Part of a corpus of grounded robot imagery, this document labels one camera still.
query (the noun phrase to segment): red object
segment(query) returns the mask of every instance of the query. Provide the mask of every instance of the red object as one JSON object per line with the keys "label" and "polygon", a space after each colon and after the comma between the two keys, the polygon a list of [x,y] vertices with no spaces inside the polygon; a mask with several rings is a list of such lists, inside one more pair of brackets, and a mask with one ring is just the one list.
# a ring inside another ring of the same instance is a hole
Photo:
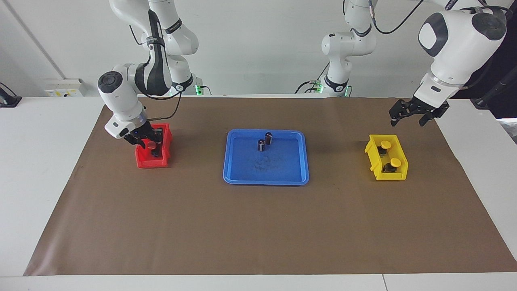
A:
{"label": "red object", "polygon": [[143,139],[142,141],[145,144],[145,149],[137,145],[134,151],[136,157],[136,165],[139,169],[151,169],[151,168],[165,168],[169,165],[169,157],[171,157],[170,146],[172,142],[172,134],[169,129],[168,123],[158,123],[151,125],[154,129],[162,129],[163,132],[163,142],[161,146],[161,157],[153,157],[151,154],[151,150],[154,146],[156,148],[156,143],[149,140]]}

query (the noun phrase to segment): green led light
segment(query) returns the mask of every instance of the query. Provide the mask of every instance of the green led light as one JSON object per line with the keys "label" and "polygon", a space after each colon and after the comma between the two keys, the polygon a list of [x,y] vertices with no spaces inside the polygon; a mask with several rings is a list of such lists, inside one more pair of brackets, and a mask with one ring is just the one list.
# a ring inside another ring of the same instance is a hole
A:
{"label": "green led light", "polygon": [[196,94],[197,94],[198,96],[203,95],[203,88],[201,88],[200,86],[196,85],[196,86],[195,86],[195,91],[196,91]]}
{"label": "green led light", "polygon": [[344,96],[344,97],[348,97],[348,89],[350,89],[350,86],[347,86],[347,87],[346,87],[346,90],[345,90],[345,96]]}
{"label": "green led light", "polygon": [[321,93],[323,91],[323,85],[320,81],[316,82],[316,93]]}

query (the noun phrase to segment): yellow bin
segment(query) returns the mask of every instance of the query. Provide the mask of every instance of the yellow bin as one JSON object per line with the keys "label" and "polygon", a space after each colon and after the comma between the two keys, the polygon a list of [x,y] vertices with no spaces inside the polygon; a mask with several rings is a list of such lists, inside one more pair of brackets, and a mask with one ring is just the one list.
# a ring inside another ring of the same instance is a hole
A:
{"label": "yellow bin", "polygon": [[[383,156],[379,154],[378,147],[384,146],[387,149],[387,153]],[[400,145],[399,138],[396,135],[370,135],[370,142],[364,150],[368,153],[370,163],[372,167],[370,170],[373,172],[378,181],[404,181],[407,176],[408,162],[402,146]],[[394,173],[384,173],[384,165],[390,163],[392,159],[398,159],[400,161],[400,167]]]}

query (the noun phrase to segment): black cord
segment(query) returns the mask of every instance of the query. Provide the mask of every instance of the black cord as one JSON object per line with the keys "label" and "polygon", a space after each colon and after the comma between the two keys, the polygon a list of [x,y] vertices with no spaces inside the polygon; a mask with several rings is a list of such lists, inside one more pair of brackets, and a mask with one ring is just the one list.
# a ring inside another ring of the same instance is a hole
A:
{"label": "black cord", "polygon": [[134,38],[134,41],[136,41],[136,44],[139,46],[143,45],[144,43],[139,43],[138,40],[136,39],[136,35],[134,34],[133,27],[131,27],[131,25],[130,25],[129,28],[131,29],[131,34],[133,35],[133,38]]}
{"label": "black cord", "polygon": [[[503,6],[492,6],[492,5],[488,5],[488,6],[481,6],[481,7],[478,7],[478,8],[481,8],[481,9],[501,9],[501,10],[504,10],[506,11],[506,20],[510,20],[512,17],[513,17],[513,11],[506,8],[506,7],[503,7]],[[468,8],[462,8],[460,10],[470,10],[470,11],[476,11],[474,7],[468,7]]]}
{"label": "black cord", "polygon": [[474,82],[472,82],[472,84],[463,86],[460,90],[468,90],[468,89],[474,87],[475,85],[477,85],[488,74],[488,71],[489,71],[490,67],[492,67],[493,62],[494,62],[494,56],[490,57],[490,59],[486,62],[485,69],[483,70],[483,73],[481,73],[481,75],[479,75],[479,78],[477,78]]}
{"label": "black cord", "polygon": [[298,91],[300,91],[300,89],[301,89],[303,86],[305,86],[305,85],[307,85],[307,84],[310,84],[310,83],[311,83],[310,81],[304,82],[302,85],[300,85],[300,86],[298,87],[298,89],[296,89],[296,91],[294,92],[294,94],[297,94],[297,93],[298,93]]}
{"label": "black cord", "polygon": [[328,66],[330,66],[330,62],[327,63],[327,65],[325,66],[325,68],[323,69],[322,73],[318,76],[318,78],[316,80],[319,80],[322,76],[323,76],[323,73],[325,72],[325,70],[328,68]]}
{"label": "black cord", "polygon": [[208,91],[210,92],[210,95],[212,95],[212,90],[210,90],[210,87],[208,87],[208,86],[201,86],[201,88],[207,88]]}
{"label": "black cord", "polygon": [[417,10],[417,8],[420,6],[420,4],[422,4],[424,1],[425,0],[420,0],[418,2],[418,4],[415,6],[415,8],[413,8],[413,10],[411,10],[411,12],[406,16],[406,18],[404,18],[404,20],[402,20],[402,22],[397,27],[395,27],[392,31],[389,31],[389,32],[384,32],[384,31],[379,29],[379,27],[377,26],[377,23],[375,21],[375,14],[374,14],[374,17],[372,18],[372,20],[373,20],[373,25],[375,26],[375,29],[377,29],[377,31],[379,31],[382,34],[394,33],[395,31],[397,31],[402,26],[402,24],[404,24],[406,22],[406,20],[408,20],[410,18],[410,16],[415,12],[415,10]]}
{"label": "black cord", "polygon": [[6,84],[4,84],[4,83],[0,82],[0,85],[4,86],[5,88],[7,88],[7,90],[11,91],[11,93],[14,95],[13,97],[18,96],[18,95],[16,95],[16,93],[15,93],[13,90],[11,90],[11,88],[9,88]]}
{"label": "black cord", "polygon": [[151,61],[151,53],[149,53],[149,57],[147,58],[147,62],[144,63],[144,67],[147,66]]}
{"label": "black cord", "polygon": [[178,108],[179,108],[179,102],[181,101],[181,94],[182,92],[179,92],[179,99],[178,99],[178,103],[176,104],[176,109],[174,109],[174,112],[172,112],[172,114],[168,117],[156,117],[156,118],[151,118],[151,119],[148,119],[149,121],[157,121],[157,120],[166,120],[166,119],[171,119],[172,117],[174,117],[174,115],[176,115],[176,112],[178,111]]}
{"label": "black cord", "polygon": [[150,98],[150,99],[152,99],[152,100],[157,100],[157,101],[170,100],[170,99],[172,99],[172,98],[174,98],[174,97],[176,97],[176,96],[178,96],[178,95],[179,95],[179,96],[181,96],[181,93],[182,93],[182,92],[178,92],[178,93],[176,93],[174,96],[170,96],[170,97],[165,97],[165,98],[156,98],[156,97],[152,97],[151,95],[149,95],[149,94],[146,94],[146,93],[143,93],[143,92],[142,92],[142,94],[144,94],[147,98]]}
{"label": "black cord", "polygon": [[509,89],[511,89],[513,86],[515,86],[515,84],[517,84],[517,80],[515,80],[513,83],[509,84],[509,85],[506,85],[500,92],[497,92],[495,95],[499,95],[499,94],[502,94],[506,91],[508,91]]}

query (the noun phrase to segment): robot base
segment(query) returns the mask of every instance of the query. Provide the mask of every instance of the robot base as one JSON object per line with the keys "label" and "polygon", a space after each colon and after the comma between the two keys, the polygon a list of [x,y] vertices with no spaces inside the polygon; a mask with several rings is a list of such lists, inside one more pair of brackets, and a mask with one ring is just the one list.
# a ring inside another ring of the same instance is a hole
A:
{"label": "robot base", "polygon": [[[185,91],[183,91],[183,96],[199,96],[199,95],[205,95],[204,90],[201,88],[203,86],[203,79],[197,77],[195,74],[192,74],[194,76],[194,81],[190,86],[188,86]],[[171,87],[171,90],[169,91],[169,95],[173,96],[176,95],[178,91]]]}
{"label": "robot base", "polygon": [[134,151],[136,157],[136,165],[139,169],[166,168],[169,165],[171,157],[170,146],[172,142],[172,134],[168,123],[152,124],[156,130],[161,130],[163,142],[155,144],[149,139],[143,139],[145,149],[137,145]]}

